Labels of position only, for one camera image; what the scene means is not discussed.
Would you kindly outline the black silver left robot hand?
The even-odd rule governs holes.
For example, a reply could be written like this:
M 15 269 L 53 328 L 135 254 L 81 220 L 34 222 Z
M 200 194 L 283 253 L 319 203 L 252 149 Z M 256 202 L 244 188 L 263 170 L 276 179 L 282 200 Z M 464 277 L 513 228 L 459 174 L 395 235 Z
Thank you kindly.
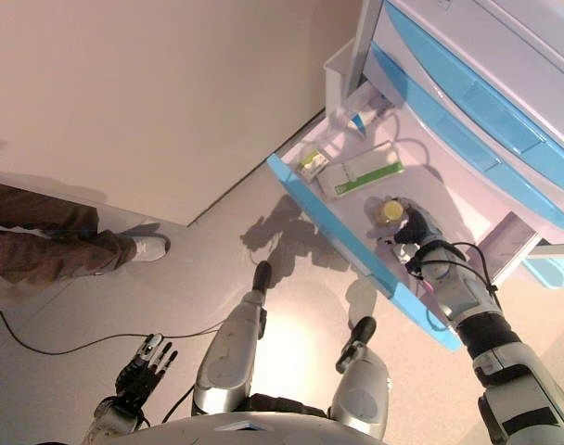
M 163 334 L 148 335 L 116 379 L 118 407 L 127 413 L 139 413 L 177 354 Z

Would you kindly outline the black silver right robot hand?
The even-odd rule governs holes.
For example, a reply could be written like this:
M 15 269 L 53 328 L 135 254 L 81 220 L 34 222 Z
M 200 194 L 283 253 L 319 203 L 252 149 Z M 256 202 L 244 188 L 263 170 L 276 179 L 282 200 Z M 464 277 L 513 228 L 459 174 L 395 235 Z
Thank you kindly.
M 366 237 L 390 244 L 419 245 L 442 237 L 434 218 L 415 201 L 386 197 L 368 213 L 372 227 Z

